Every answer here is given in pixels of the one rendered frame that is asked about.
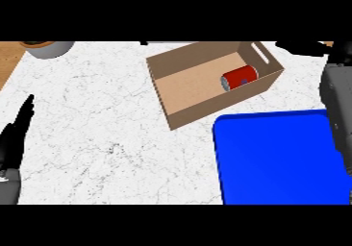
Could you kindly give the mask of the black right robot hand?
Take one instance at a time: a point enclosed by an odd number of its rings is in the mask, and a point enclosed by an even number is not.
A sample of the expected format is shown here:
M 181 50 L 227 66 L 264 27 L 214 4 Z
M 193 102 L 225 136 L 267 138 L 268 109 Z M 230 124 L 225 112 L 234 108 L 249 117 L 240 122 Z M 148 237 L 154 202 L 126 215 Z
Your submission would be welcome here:
M 329 56 L 329 63 L 352 66 L 352 41 L 336 41 L 332 46 L 320 41 L 276 42 L 279 48 L 286 49 L 294 55 L 325 57 Z

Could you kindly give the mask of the blue tray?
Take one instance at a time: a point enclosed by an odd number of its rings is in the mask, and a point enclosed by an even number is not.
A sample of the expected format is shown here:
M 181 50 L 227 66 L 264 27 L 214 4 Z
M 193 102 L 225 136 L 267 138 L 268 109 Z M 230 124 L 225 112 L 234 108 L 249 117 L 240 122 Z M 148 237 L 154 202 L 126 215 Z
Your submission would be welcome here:
M 352 189 L 325 110 L 227 114 L 214 124 L 227 205 L 347 205 Z

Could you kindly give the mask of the red can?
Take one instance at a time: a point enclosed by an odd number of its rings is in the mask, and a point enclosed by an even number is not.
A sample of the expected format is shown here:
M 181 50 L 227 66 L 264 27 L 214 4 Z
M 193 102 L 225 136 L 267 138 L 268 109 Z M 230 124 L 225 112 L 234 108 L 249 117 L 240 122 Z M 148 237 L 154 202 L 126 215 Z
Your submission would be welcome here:
M 240 86 L 259 79 L 258 69 L 252 65 L 245 65 L 222 75 L 221 82 L 225 91 L 231 91 Z

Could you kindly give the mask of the brown cardboard box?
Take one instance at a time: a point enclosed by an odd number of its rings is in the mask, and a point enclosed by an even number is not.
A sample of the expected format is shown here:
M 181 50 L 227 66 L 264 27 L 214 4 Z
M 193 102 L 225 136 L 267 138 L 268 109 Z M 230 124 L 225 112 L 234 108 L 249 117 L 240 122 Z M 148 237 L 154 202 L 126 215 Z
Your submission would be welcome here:
M 172 130 L 264 93 L 285 67 L 259 41 L 200 41 L 147 58 Z M 227 91 L 221 78 L 252 65 L 259 79 Z

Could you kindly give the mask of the grey pot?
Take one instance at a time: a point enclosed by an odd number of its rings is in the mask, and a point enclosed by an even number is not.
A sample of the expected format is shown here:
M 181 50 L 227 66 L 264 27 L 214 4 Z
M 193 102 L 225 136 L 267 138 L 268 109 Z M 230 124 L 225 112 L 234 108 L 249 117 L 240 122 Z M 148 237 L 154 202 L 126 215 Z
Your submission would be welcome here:
M 23 41 L 21 46 L 38 59 L 61 57 L 73 48 L 75 41 Z

